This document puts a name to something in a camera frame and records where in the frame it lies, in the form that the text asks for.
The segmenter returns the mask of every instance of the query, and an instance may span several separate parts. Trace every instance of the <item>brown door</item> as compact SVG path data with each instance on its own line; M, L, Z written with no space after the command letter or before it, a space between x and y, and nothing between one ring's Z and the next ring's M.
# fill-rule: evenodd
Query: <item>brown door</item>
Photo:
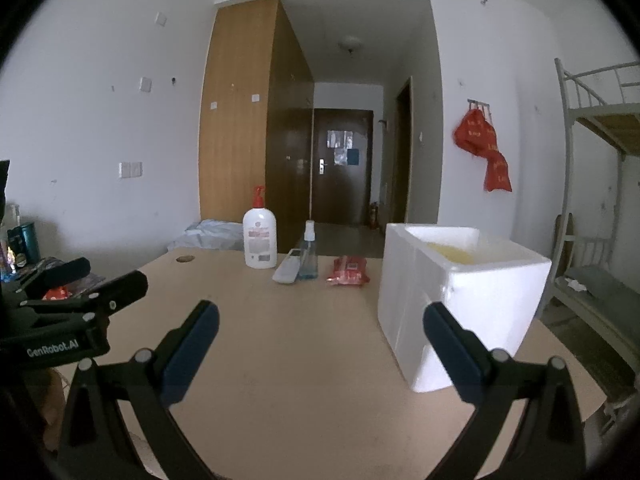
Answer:
M367 223L373 111L316 108L312 218L327 224Z
M396 98L396 157L394 160L393 184L391 191L390 221L404 223L409 178L411 170L411 84L402 89Z

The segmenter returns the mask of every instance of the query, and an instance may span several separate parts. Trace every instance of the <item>white remote control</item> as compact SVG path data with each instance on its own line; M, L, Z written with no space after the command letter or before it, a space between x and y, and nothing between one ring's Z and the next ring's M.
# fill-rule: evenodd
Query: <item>white remote control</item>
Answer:
M300 270L300 249L292 249L280 266L273 273L273 281L278 283L293 283Z

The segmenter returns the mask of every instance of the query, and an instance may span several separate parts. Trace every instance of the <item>white wall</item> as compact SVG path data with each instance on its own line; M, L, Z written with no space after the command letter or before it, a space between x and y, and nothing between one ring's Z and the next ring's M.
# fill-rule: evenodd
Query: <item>white wall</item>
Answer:
M638 60L616 20L600 0L578 0L554 19L562 49L562 64L572 73ZM622 71L623 80L639 80L640 73ZM585 82L607 102L621 102L614 74L591 77ZM640 94L626 91L630 101ZM577 98L572 92L573 106ZM608 237L611 233L616 193L616 150L580 124L574 126L574 199L571 211L578 234ZM640 162L628 157L623 164L620 225L610 270L640 292Z
M388 121L383 150L382 189L386 197L381 222L388 221L396 142L396 98L412 78L413 139L407 220L438 222L442 184L442 77L433 13L427 12L416 27L407 51L391 71L386 85L385 118Z
M562 203L564 157L555 31L550 20L521 0L488 0L486 6L480 1L431 0L444 103L438 223L513 235L549 254ZM485 193L486 161L453 144L452 132L467 110L467 98L491 103L513 194ZM530 160L521 166L525 158ZM517 227L516 220L525 227Z
M198 219L214 16L213 0L47 0L33 18L0 75L0 130L7 199L36 220L43 254L114 275ZM137 160L143 176L119 180L118 162Z
M316 83L314 108L344 108L373 111L373 147L371 149L371 202L380 200L382 166L382 124L384 88L382 85L352 83Z

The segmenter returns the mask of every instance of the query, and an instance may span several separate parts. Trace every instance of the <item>white foam box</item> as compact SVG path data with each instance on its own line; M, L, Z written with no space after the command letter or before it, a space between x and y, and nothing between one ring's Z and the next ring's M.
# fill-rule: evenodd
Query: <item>white foam box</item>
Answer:
M473 264L449 261L429 242L466 251ZM388 224L378 320L414 392L451 381L424 335L425 307L441 301L489 350L514 355L533 319L551 261L477 229Z

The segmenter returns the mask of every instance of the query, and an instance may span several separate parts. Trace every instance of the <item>wooden cabinet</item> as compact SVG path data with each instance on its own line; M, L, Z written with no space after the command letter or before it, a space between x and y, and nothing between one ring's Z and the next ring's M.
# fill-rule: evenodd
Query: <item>wooden cabinet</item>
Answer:
M295 244L308 218L313 92L280 0L218 10L200 113L203 219L241 222L254 186L265 185L278 250Z

